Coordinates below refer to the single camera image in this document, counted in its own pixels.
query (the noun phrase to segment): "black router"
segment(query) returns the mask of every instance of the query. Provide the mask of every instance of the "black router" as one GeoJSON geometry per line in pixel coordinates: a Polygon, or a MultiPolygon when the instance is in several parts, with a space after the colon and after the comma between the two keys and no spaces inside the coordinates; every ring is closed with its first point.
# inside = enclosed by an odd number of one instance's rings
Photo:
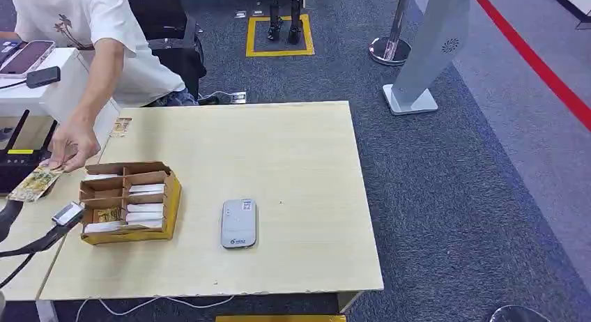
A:
{"type": "Polygon", "coordinates": [[[13,148],[28,116],[29,110],[24,111],[12,136],[10,136],[10,140],[8,140],[8,144],[4,149],[0,150],[0,195],[8,195],[12,192],[39,163],[51,155],[48,147],[57,127],[57,121],[55,120],[45,137],[41,149],[13,148]]]}

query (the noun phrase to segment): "white cable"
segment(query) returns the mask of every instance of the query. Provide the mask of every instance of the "white cable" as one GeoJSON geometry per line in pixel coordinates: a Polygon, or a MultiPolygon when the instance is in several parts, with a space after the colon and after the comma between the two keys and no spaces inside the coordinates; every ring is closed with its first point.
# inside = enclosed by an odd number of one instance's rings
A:
{"type": "Polygon", "coordinates": [[[213,97],[214,95],[216,95],[216,94],[218,94],[218,93],[221,93],[221,94],[225,94],[225,95],[230,95],[230,96],[232,96],[230,93],[226,93],[226,92],[223,92],[223,91],[216,91],[216,92],[214,92],[214,93],[211,93],[211,94],[208,94],[208,95],[206,95],[206,96],[202,96],[202,95],[200,94],[200,95],[199,95],[199,97],[200,97],[200,99],[207,99],[207,98],[211,98],[211,97],[213,97]]]}
{"type": "MultiPolygon", "coordinates": [[[[175,298],[169,298],[169,297],[167,297],[167,296],[159,296],[159,297],[157,297],[157,298],[152,298],[152,299],[150,299],[150,300],[148,300],[148,301],[146,301],[146,302],[144,302],[144,303],[142,303],[142,304],[139,304],[139,305],[137,305],[137,306],[133,307],[132,309],[129,309],[128,311],[126,311],[126,312],[123,312],[123,313],[114,312],[114,311],[113,311],[111,308],[109,308],[109,307],[107,306],[107,304],[106,304],[104,301],[102,301],[102,299],[98,299],[98,301],[99,301],[99,302],[102,304],[102,306],[103,306],[103,307],[104,307],[104,308],[105,308],[107,311],[109,311],[109,313],[111,313],[111,314],[113,314],[113,315],[115,315],[115,316],[123,316],[123,315],[129,314],[130,312],[133,312],[133,311],[135,311],[136,309],[138,309],[138,308],[141,308],[141,307],[143,307],[143,306],[145,306],[145,305],[147,305],[147,304],[149,304],[149,303],[152,303],[152,302],[154,302],[154,301],[156,301],[156,300],[158,300],[158,299],[163,299],[163,298],[164,298],[164,299],[168,299],[168,300],[170,300],[170,301],[174,301],[174,302],[179,302],[179,303],[182,303],[182,304],[184,304],[184,305],[187,305],[187,306],[189,306],[189,307],[192,307],[192,308],[203,309],[203,308],[211,308],[211,307],[215,307],[215,306],[223,305],[224,303],[230,302],[230,300],[234,299],[234,296],[231,296],[230,298],[228,298],[228,299],[226,299],[226,300],[224,300],[224,301],[216,302],[216,303],[213,303],[213,304],[211,304],[211,305],[205,305],[205,306],[196,306],[196,305],[191,305],[190,303],[188,303],[188,302],[185,302],[185,301],[182,301],[182,300],[179,300],[179,299],[175,299],[175,298]]],[[[78,308],[78,312],[76,313],[76,322],[78,322],[78,319],[80,318],[80,312],[82,311],[82,307],[84,307],[84,305],[86,304],[86,302],[87,302],[88,300],[90,300],[90,299],[86,299],[86,300],[85,300],[85,301],[84,301],[84,302],[83,302],[83,303],[80,305],[80,308],[78,308]]]]}
{"type": "Polygon", "coordinates": [[[215,307],[215,306],[219,306],[219,305],[223,305],[224,303],[228,303],[230,302],[230,300],[234,299],[234,296],[231,296],[230,298],[227,298],[224,301],[220,301],[220,302],[216,302],[216,303],[212,303],[211,305],[205,305],[205,306],[196,306],[196,305],[191,305],[188,302],[179,300],[179,299],[175,299],[175,298],[169,298],[169,297],[164,297],[165,299],[168,299],[170,301],[174,301],[174,302],[179,302],[179,303],[183,303],[189,307],[193,307],[193,308],[198,308],[198,309],[203,309],[203,308],[211,308],[211,307],[215,307]]]}

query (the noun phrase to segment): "cardboard box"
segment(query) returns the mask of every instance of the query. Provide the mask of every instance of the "cardboard box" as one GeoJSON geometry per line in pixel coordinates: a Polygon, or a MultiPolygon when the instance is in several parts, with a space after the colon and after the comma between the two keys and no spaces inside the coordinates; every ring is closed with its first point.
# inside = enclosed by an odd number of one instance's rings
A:
{"type": "Polygon", "coordinates": [[[89,174],[118,174],[80,183],[80,202],[84,203],[81,238],[92,245],[136,240],[170,240],[174,233],[176,213],[181,198],[181,184],[174,172],[161,162],[96,164],[86,167],[89,174]],[[164,192],[130,195],[133,185],[164,184],[164,192]],[[99,214],[116,213],[125,221],[128,204],[163,204],[162,228],[123,225],[114,231],[87,233],[86,225],[99,222],[99,214]],[[105,212],[108,208],[118,208],[105,212]]]}

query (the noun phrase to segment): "banknote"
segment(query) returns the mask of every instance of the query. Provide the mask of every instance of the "banknote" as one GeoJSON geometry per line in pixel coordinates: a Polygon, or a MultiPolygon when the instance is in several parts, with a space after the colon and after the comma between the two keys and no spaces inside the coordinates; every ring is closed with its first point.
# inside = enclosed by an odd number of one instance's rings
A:
{"type": "Polygon", "coordinates": [[[119,207],[111,207],[105,209],[95,209],[95,222],[113,222],[121,220],[121,209],[119,207]]]}
{"type": "Polygon", "coordinates": [[[10,200],[35,202],[63,173],[62,168],[36,167],[6,198],[10,200]]]}
{"type": "Polygon", "coordinates": [[[131,118],[117,118],[113,131],[111,131],[111,137],[124,137],[128,132],[131,118]]]}

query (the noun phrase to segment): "red stripe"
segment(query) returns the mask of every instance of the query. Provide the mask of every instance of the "red stripe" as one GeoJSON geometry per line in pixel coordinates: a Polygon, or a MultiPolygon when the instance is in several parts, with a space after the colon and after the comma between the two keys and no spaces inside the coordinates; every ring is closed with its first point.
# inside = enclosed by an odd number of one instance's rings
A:
{"type": "Polygon", "coordinates": [[[517,49],[530,67],[570,109],[572,114],[591,131],[591,109],[537,56],[511,24],[499,13],[489,0],[476,0],[497,25],[501,33],[517,49]]]}

